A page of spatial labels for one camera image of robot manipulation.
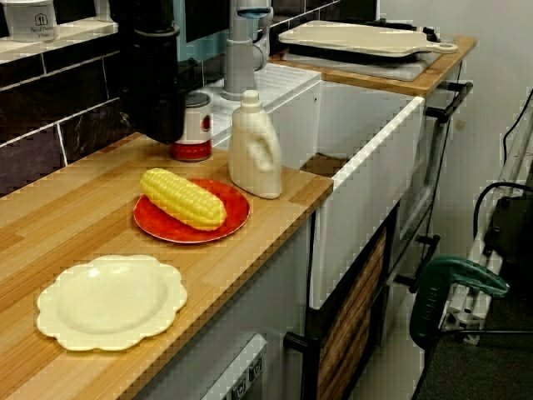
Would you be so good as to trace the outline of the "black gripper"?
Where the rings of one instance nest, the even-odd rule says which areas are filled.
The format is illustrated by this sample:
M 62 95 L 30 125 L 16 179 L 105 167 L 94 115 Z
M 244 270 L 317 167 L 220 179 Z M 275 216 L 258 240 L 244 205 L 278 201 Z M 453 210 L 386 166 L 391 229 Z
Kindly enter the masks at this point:
M 134 30 L 136 75 L 145 86 L 156 89 L 147 97 L 144 133 L 163 144 L 175 143 L 184 130 L 185 95 L 177 85 L 172 85 L 179 33 L 176 24 L 155 32 Z

